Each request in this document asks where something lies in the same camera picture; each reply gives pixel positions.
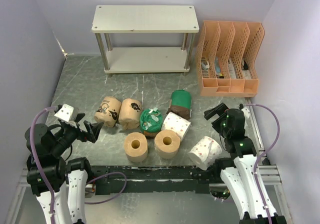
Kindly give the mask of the brown cartoon roll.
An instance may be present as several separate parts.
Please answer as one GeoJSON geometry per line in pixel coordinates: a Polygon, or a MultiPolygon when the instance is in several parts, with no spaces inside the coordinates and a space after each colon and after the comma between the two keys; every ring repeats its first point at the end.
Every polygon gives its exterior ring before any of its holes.
{"type": "Polygon", "coordinates": [[[97,123],[113,128],[118,121],[122,102],[113,96],[106,96],[94,114],[97,123]]]}

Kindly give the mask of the green brown roll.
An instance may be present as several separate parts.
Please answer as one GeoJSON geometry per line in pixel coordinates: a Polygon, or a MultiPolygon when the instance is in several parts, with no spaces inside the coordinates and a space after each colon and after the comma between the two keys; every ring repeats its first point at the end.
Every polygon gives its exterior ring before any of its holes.
{"type": "Polygon", "coordinates": [[[170,112],[189,120],[191,118],[191,94],[183,89],[175,90],[170,97],[170,105],[167,114],[170,112]]]}

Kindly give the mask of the brown ink-blot roll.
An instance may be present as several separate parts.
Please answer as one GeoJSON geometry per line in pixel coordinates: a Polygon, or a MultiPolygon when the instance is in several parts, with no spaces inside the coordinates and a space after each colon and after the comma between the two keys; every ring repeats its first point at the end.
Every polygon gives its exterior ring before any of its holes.
{"type": "Polygon", "coordinates": [[[126,98],[120,108],[118,121],[123,130],[132,130],[140,126],[142,104],[140,101],[126,98]]]}

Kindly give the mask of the plain brown roll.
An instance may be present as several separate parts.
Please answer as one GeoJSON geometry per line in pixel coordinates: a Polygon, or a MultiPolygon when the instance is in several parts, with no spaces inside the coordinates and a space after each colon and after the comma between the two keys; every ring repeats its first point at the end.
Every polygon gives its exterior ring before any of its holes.
{"type": "Polygon", "coordinates": [[[142,133],[130,133],[125,138],[123,147],[130,162],[140,163],[148,156],[148,141],[142,133]]]}
{"type": "Polygon", "coordinates": [[[179,151],[180,137],[172,130],[162,130],[154,138],[154,148],[163,159],[172,159],[179,151]]]}

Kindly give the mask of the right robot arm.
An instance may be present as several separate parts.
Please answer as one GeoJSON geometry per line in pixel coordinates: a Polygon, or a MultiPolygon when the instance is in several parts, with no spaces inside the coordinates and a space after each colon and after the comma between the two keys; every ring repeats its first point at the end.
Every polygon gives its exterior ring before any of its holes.
{"type": "Polygon", "coordinates": [[[221,158],[213,164],[212,177],[225,183],[239,213],[241,224],[285,224],[285,216],[279,215],[266,191],[258,168],[261,155],[253,141],[246,136],[244,105],[229,108],[225,103],[206,110],[204,118],[218,118],[211,125],[223,138],[229,158],[221,158]]]}

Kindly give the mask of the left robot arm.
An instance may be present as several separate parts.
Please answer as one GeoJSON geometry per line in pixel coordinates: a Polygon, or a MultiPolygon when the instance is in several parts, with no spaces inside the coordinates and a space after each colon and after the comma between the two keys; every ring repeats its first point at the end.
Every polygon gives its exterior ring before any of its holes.
{"type": "Polygon", "coordinates": [[[85,224],[85,190],[94,176],[89,160],[79,157],[66,161],[62,154],[74,141],[95,143],[102,123],[84,121],[86,130],[59,121],[47,126],[38,123],[44,109],[25,132],[27,149],[26,181],[40,204],[48,224],[85,224]]]}

